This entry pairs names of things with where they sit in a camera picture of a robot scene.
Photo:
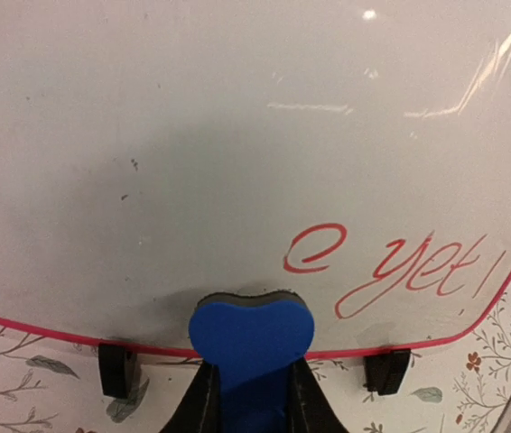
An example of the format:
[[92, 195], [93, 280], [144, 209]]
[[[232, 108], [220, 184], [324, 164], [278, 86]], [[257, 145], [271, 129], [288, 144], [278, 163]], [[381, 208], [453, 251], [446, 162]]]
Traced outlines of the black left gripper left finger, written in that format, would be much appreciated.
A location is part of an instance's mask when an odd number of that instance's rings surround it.
[[160, 433], [219, 432], [219, 373], [203, 361]]

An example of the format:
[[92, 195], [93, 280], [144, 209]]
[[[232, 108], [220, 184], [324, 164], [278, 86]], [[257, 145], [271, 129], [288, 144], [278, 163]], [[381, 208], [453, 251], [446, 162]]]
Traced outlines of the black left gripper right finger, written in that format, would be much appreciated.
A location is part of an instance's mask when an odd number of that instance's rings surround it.
[[348, 433], [338, 419], [304, 358], [290, 367], [289, 431]]

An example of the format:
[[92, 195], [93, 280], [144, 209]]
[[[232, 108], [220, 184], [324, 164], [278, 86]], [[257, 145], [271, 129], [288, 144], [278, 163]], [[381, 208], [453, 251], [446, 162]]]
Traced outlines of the blue whiteboard eraser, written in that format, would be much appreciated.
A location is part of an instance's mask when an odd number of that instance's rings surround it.
[[218, 368], [223, 432], [285, 432], [290, 366], [314, 337], [305, 301], [288, 290], [213, 293], [188, 327], [193, 349]]

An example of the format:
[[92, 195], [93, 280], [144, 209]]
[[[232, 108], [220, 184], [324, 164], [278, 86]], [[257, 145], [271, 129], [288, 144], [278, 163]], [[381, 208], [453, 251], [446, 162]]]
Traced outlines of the pink framed whiteboard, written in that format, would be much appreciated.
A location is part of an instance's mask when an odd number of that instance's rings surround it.
[[0, 1], [0, 325], [190, 352], [289, 290], [314, 355], [511, 279], [511, 1]]

